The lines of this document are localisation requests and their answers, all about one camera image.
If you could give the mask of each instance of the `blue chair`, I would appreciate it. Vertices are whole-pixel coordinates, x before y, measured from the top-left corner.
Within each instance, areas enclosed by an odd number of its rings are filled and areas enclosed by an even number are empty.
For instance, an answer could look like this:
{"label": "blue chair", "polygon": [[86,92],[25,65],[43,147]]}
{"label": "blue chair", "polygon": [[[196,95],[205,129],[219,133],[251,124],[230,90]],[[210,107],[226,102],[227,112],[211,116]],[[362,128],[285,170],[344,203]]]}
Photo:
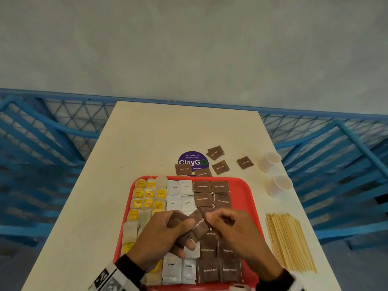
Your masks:
{"label": "blue chair", "polygon": [[[48,132],[42,132],[36,123]],[[97,139],[64,127],[16,97],[0,103],[0,237],[36,246],[48,237],[85,160],[52,135]]]}
{"label": "blue chair", "polygon": [[388,193],[388,169],[343,122],[274,145],[321,244],[352,237],[349,246],[362,249],[388,242],[388,203],[373,200]]}

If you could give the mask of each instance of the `white table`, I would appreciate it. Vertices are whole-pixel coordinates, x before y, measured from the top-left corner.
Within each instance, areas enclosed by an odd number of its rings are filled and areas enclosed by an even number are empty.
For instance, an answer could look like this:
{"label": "white table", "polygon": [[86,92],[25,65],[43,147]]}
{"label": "white table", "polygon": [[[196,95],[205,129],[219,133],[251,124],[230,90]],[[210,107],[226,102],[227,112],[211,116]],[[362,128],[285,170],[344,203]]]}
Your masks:
{"label": "white table", "polygon": [[[230,171],[220,176],[250,186],[269,245],[265,213],[290,213],[302,224],[318,270],[298,274],[305,289],[341,290],[295,191],[273,199],[264,190],[269,175],[257,163],[275,149],[257,112],[131,102],[116,104],[22,290],[87,290],[113,259],[132,182],[175,175],[182,153],[218,145],[225,155],[210,164],[225,160]],[[242,170],[243,156],[256,165]]]}

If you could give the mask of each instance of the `concrete wall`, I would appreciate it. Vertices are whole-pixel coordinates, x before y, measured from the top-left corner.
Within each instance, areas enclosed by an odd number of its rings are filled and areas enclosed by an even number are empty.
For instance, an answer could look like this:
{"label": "concrete wall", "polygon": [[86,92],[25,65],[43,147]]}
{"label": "concrete wall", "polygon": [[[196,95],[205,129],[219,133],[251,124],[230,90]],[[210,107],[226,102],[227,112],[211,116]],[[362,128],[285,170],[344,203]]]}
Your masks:
{"label": "concrete wall", "polygon": [[0,0],[0,88],[388,114],[388,0]]}

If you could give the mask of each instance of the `person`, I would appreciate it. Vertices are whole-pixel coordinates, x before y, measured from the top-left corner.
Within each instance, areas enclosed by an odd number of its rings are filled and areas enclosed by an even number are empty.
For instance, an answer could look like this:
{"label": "person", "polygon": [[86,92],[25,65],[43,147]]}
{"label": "person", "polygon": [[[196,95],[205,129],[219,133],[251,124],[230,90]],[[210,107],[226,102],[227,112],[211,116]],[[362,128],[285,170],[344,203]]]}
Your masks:
{"label": "person", "polygon": [[[144,227],[136,243],[127,254],[121,256],[115,264],[110,264],[98,276],[89,290],[105,290],[104,285],[115,281],[123,281],[123,289],[139,290],[140,280],[145,272],[151,271],[158,261],[168,252],[184,259],[186,253],[174,245],[175,240],[190,231],[194,226],[194,219],[189,218],[180,222],[175,228],[168,228],[167,223],[172,211],[155,213]],[[221,208],[206,213],[206,220],[227,241],[230,248],[253,270],[259,277],[256,290],[302,291],[302,285],[286,270],[281,267],[270,251],[264,238],[257,230],[253,220],[245,211]],[[233,225],[226,224],[222,218],[227,217],[234,221]],[[188,239],[186,247],[195,249],[195,244]]]}

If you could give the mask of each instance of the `yellow label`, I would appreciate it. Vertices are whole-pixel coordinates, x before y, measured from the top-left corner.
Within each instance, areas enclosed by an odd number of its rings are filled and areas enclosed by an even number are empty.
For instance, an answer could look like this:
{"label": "yellow label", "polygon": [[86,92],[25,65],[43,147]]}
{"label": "yellow label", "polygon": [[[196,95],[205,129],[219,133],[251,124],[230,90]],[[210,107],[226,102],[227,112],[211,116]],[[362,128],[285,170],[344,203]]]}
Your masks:
{"label": "yellow label", "polygon": [[151,198],[144,199],[144,207],[152,207],[154,200]]}
{"label": "yellow label", "polygon": [[139,210],[138,209],[129,210],[127,220],[138,220],[138,219],[139,219]]}
{"label": "yellow label", "polygon": [[157,196],[160,199],[166,199],[166,189],[159,189]]}
{"label": "yellow label", "polygon": [[164,201],[155,201],[155,209],[164,209]]}
{"label": "yellow label", "polygon": [[155,185],[156,185],[156,182],[154,182],[154,181],[149,181],[149,182],[147,183],[147,188],[155,188]]}
{"label": "yellow label", "polygon": [[125,243],[124,244],[124,254],[126,254],[129,250],[131,250],[131,248],[133,247],[134,244],[135,244],[135,242]]}
{"label": "yellow label", "polygon": [[154,191],[153,190],[145,190],[145,197],[146,198],[153,198],[154,197]]}
{"label": "yellow label", "polygon": [[142,207],[142,205],[143,205],[143,199],[133,200],[133,207],[134,208],[140,208],[140,207]]}
{"label": "yellow label", "polygon": [[154,211],[152,212],[152,215],[154,215],[154,213],[156,213],[156,212],[162,212],[162,211],[165,211],[165,210],[162,208],[154,209]]}
{"label": "yellow label", "polygon": [[137,180],[136,181],[136,188],[145,188],[146,187],[146,181],[145,180]]}
{"label": "yellow label", "polygon": [[143,188],[135,188],[133,190],[133,198],[142,198],[143,197]]}
{"label": "yellow label", "polygon": [[162,260],[159,260],[158,264],[154,267],[151,273],[159,273],[162,270]]}

